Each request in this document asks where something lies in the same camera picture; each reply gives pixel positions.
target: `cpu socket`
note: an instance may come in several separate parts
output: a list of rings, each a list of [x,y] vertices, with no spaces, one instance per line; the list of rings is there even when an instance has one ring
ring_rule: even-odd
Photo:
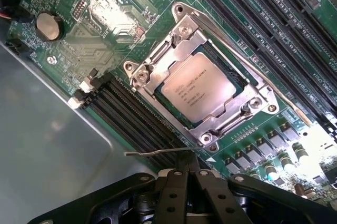
[[[123,64],[135,92],[203,146],[259,112],[278,113],[272,88],[233,56],[242,52],[220,27],[181,2],[172,14],[177,24],[150,55],[140,64]]]

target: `motherboard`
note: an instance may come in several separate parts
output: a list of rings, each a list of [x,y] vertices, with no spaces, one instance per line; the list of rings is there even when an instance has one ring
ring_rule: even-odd
[[[337,0],[22,0],[6,46],[130,149],[337,210]],[[155,170],[175,154],[148,158]]]

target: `green circuit board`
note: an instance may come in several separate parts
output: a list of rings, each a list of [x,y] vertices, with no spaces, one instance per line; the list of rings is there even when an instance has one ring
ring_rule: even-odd
[[[235,4],[230,0],[222,1],[240,19],[242,25],[249,25],[249,22],[240,13]],[[314,11],[316,17],[330,34],[337,38],[337,30],[334,28],[337,10],[330,0],[318,1],[320,6]],[[268,76],[285,95],[296,104],[299,104],[291,92],[282,84],[282,81],[259,61],[250,49],[244,47],[236,32],[221,19],[206,0],[22,0],[21,5],[35,16],[41,12],[51,12],[58,15],[64,22],[64,36],[55,42],[44,42],[36,35],[34,22],[13,22],[8,38],[19,38],[23,41],[33,51],[29,56],[30,59],[69,97],[79,88],[80,83],[93,68],[98,70],[97,76],[112,72],[128,86],[128,77],[123,70],[123,62],[132,60],[141,63],[156,44],[168,34],[175,25],[171,12],[171,6],[175,2],[186,3],[210,16],[215,23],[228,33],[232,41],[237,44],[244,55],[261,72]],[[255,3],[254,6],[258,11],[261,11],[262,7],[258,3]],[[256,33],[257,30],[252,28],[251,32]],[[312,37],[309,39],[313,46],[318,48],[320,55],[329,67],[334,72],[337,72],[337,63],[334,59],[326,53],[318,41]],[[298,52],[295,52],[294,55],[301,57]],[[55,58],[56,63],[51,64],[48,62],[49,57]],[[301,58],[307,72],[321,84],[324,84],[324,77],[316,71],[315,66],[305,57]],[[324,103],[317,99],[314,93],[310,93],[310,87],[306,85],[304,79],[297,76],[296,69],[287,67],[282,61],[278,66],[285,68],[289,79],[296,82],[299,88],[305,90],[311,100],[315,100],[314,103],[318,110],[326,112]],[[337,90],[330,89],[329,95],[337,101]],[[198,152],[200,158],[210,168],[227,177],[230,175],[230,171],[224,163],[226,158],[233,157],[250,144],[255,144],[257,139],[267,139],[268,135],[273,131],[284,136],[280,128],[288,124],[298,132],[300,136],[297,141],[303,146],[308,145],[308,142],[310,142],[308,138],[312,132],[324,134],[325,137],[322,137],[322,140],[314,143],[318,149],[309,145],[308,149],[311,149],[311,153],[317,158],[317,163],[324,163],[326,167],[334,166],[335,157],[337,157],[335,146],[333,146],[334,151],[328,157],[326,157],[327,153],[325,151],[321,151],[324,144],[330,145],[331,139],[329,136],[319,129],[319,126],[315,123],[314,128],[308,128],[281,99],[278,99],[278,103],[280,105],[278,114],[259,113],[230,132],[224,139],[219,140],[220,150],[217,153],[209,153],[202,150]],[[92,110],[88,109],[87,112],[110,130],[112,134],[116,134]],[[176,116],[181,116],[178,111],[173,112]],[[182,141],[187,145],[191,145],[190,142],[185,141],[183,138]],[[313,200],[323,198],[326,202],[330,202],[337,198],[337,192],[334,192],[327,179],[322,175],[322,171],[317,174],[322,176],[323,182],[316,182],[312,179],[311,174],[308,175],[302,172],[303,166],[294,160],[297,170],[301,170],[301,172],[292,174],[284,172],[279,156],[287,153],[293,159],[296,159],[296,156],[290,154],[290,152],[292,152],[292,149],[289,146],[289,148],[285,148],[279,153],[268,157],[261,165],[247,170],[247,173],[258,173],[263,180],[267,181],[264,166],[268,163],[273,163],[284,181],[280,185],[283,189],[292,190],[294,183],[302,181],[306,188],[315,187],[316,194],[312,198]]]

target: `silver metal plate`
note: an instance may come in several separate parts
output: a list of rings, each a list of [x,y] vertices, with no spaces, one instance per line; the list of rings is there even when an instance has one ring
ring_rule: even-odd
[[[163,95],[191,122],[199,122],[223,107],[235,86],[203,53],[196,53],[161,89]]]

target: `gray metal panel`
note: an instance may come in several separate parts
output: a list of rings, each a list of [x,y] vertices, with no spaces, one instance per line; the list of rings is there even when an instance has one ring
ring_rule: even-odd
[[[1,223],[26,223],[130,174],[150,172],[2,47],[0,57]]]

